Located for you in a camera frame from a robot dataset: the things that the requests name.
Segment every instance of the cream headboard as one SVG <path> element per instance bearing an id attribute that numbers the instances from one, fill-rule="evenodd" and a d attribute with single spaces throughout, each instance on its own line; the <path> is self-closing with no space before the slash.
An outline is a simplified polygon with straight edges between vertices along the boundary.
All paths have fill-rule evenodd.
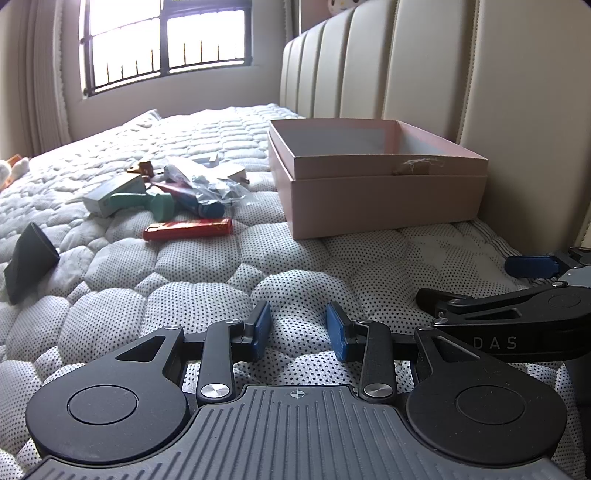
<path id="1" fill-rule="evenodd" d="M 480 217 L 524 253 L 584 235 L 583 0 L 370 0 L 287 44 L 280 98 L 304 116 L 399 119 L 488 157 Z"/>

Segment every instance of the pink box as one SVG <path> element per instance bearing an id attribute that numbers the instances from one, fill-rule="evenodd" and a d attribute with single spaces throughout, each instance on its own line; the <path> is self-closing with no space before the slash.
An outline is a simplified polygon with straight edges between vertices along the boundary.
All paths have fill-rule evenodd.
<path id="1" fill-rule="evenodd" d="M 396 120 L 270 122 L 269 163 L 295 239 L 471 220 L 487 159 Z"/>

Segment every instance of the dotted fabric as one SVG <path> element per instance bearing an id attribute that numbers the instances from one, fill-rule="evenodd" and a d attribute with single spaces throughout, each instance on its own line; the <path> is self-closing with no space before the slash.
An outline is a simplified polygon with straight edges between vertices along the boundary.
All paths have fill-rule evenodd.
<path id="1" fill-rule="evenodd" d="M 39 457 L 25 425 L 28 400 L 43 384 L 170 323 L 187 333 L 218 320 L 246 319 L 258 300 L 271 303 L 264 358 L 236 364 L 238 387 L 351 384 L 360 364 L 337 362 L 325 327 L 336 300 L 353 320 L 411 333 L 431 319 L 414 301 L 421 287 L 476 297 L 526 287 L 502 270 L 515 252 L 476 220 L 397 231 L 294 241 L 267 162 L 267 124 L 295 118 L 276 105 L 204 111 L 129 123 L 31 161 L 31 171 L 0 193 L 0 271 L 29 222 L 59 248 L 60 262 L 35 294 L 10 306 L 0 274 L 0 479 L 19 478 Z M 168 156 L 217 151 L 246 167 L 252 201 L 233 211 L 223 238 L 148 244 L 150 212 L 90 216 L 82 196 L 138 160 L 156 167 Z M 182 213 L 179 219 L 189 216 Z M 569 424 L 554 457 L 582 479 L 582 433 L 568 372 L 561 363 L 516 365 L 565 400 Z M 194 392 L 199 363 L 183 385 Z M 413 387 L 408 362 L 397 363 L 398 389 Z"/>

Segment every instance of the window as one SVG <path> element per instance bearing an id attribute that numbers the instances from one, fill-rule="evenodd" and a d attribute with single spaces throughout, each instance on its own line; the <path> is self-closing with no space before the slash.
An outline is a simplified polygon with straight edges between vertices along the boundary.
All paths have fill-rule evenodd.
<path id="1" fill-rule="evenodd" d="M 252 0 L 84 0 L 88 96 L 188 70 L 251 64 Z"/>

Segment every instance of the gray ribbed plate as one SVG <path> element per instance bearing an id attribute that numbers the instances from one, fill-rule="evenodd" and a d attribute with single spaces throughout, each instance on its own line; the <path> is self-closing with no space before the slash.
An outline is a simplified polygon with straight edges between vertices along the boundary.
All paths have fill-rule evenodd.
<path id="1" fill-rule="evenodd" d="M 30 480 L 566 480 L 547 459 L 509 469 L 466 466 L 420 444 L 396 410 L 348 387 L 257 387 L 199 410 L 175 443 L 114 468 L 46 459 Z"/>

